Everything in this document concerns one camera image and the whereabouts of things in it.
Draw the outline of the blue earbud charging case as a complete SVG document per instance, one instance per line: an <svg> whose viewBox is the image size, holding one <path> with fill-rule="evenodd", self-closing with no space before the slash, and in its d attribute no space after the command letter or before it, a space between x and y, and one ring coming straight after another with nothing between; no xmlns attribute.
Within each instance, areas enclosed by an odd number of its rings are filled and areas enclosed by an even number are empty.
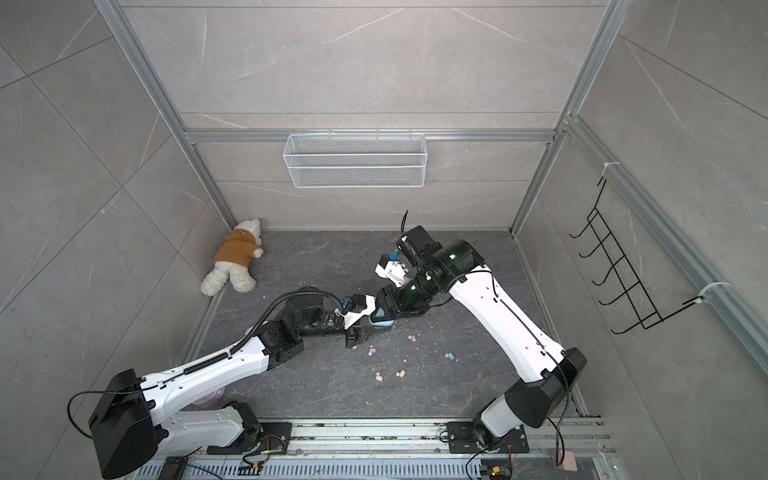
<svg viewBox="0 0 768 480"><path fill-rule="evenodd" d="M395 323L394 320L378 320L373 318L370 318L369 322L374 327L382 327L382 328L392 327L393 324Z"/></svg>

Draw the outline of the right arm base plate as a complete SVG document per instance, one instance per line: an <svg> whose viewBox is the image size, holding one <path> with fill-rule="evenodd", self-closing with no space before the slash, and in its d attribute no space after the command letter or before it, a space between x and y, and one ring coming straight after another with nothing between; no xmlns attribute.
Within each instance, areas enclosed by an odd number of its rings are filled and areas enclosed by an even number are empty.
<svg viewBox="0 0 768 480"><path fill-rule="evenodd" d="M481 451L523 454L530 451L523 425L511 429L503 437L495 437L480 424L448 422L438 434L438 439L448 445L452 454L474 454Z"/></svg>

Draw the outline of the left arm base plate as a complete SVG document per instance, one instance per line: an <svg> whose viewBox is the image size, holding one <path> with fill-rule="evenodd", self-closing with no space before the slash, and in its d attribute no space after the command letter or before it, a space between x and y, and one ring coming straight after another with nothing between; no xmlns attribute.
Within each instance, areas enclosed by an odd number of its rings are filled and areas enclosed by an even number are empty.
<svg viewBox="0 0 768 480"><path fill-rule="evenodd" d="M261 454L269 451L285 452L291 441L293 424L291 422L261 423L259 427L249 427L226 447L210 446L208 455L246 455Z"/></svg>

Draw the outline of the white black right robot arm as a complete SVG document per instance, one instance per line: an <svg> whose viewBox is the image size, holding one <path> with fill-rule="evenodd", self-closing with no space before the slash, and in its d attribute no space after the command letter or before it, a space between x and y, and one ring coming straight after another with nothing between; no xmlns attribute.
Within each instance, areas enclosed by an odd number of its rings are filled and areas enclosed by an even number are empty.
<svg viewBox="0 0 768 480"><path fill-rule="evenodd" d="M479 449L497 448L522 426L538 428L558 406L569 404L585 356L544 333L468 242L443 247L404 236L396 251L381 257L376 272L391 283L367 300L365 315L371 325L421 316L434 308L435 296L447 294L479 321L511 361L517 381L473 420Z"/></svg>

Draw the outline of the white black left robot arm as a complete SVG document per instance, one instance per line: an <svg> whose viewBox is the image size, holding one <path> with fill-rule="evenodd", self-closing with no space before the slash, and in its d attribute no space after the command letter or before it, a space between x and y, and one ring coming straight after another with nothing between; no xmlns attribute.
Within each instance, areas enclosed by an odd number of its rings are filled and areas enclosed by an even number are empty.
<svg viewBox="0 0 768 480"><path fill-rule="evenodd" d="M250 409L236 405L191 411L189 405L292 359L303 351L306 335L342 332L352 345L355 327L375 309L370 295L339 299L304 287L271 302L231 346L161 372L140 376L128 369L116 374L96 391L98 403L86 427L78 430L93 442L101 477L119 479L161 453L193 447L250 451L258 429Z"/></svg>

